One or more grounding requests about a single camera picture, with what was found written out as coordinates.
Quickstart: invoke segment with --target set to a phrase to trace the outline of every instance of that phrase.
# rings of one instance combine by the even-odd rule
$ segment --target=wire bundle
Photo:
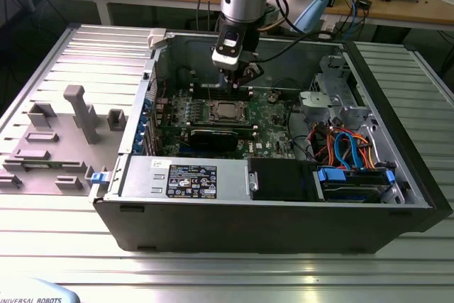
[[[314,159],[322,165],[351,170],[352,166],[348,163],[348,158],[351,155],[352,164],[355,168],[376,168],[372,160],[372,144],[360,134],[353,133],[345,128],[315,125],[307,140],[311,142],[313,138],[316,138],[315,134],[317,133],[326,136],[326,145],[314,156]],[[349,143],[347,148],[343,148],[343,155],[341,155],[342,142]]]

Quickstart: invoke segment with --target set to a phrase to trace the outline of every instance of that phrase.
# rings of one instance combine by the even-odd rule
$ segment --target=blue latch
[[[110,172],[93,173],[90,181],[92,184],[108,184],[110,182]]]
[[[396,177],[392,170],[386,171],[386,177],[388,178],[389,183],[394,184],[396,182]]]
[[[150,101],[149,99],[145,99],[145,100],[143,101],[143,108],[144,108],[145,110],[148,110],[149,108],[151,108],[151,101]]]
[[[147,116],[140,115],[139,122],[146,124],[148,122]]]
[[[347,177],[343,170],[337,168],[322,168],[317,172],[320,182],[323,181],[346,181]]]
[[[136,153],[140,153],[142,151],[142,146],[137,144],[137,143],[134,143],[133,144],[133,151],[135,151]]]

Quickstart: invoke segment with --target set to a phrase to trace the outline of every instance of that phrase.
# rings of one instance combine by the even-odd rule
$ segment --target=circuit board
[[[161,144],[158,155],[190,158],[244,159],[294,158],[287,127],[284,101],[268,102],[271,91],[253,92],[249,101],[194,99],[179,91],[161,99],[157,113],[157,133]],[[238,134],[234,151],[215,153],[195,151],[187,142],[194,129],[215,128]]]

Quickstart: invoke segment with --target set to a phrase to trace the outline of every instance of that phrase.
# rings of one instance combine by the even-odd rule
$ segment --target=label sticker
[[[169,198],[216,198],[218,187],[216,166],[168,165],[168,168],[169,182],[166,195]]]
[[[151,168],[169,168],[172,164],[171,160],[161,160],[161,159],[153,159],[151,160]]]

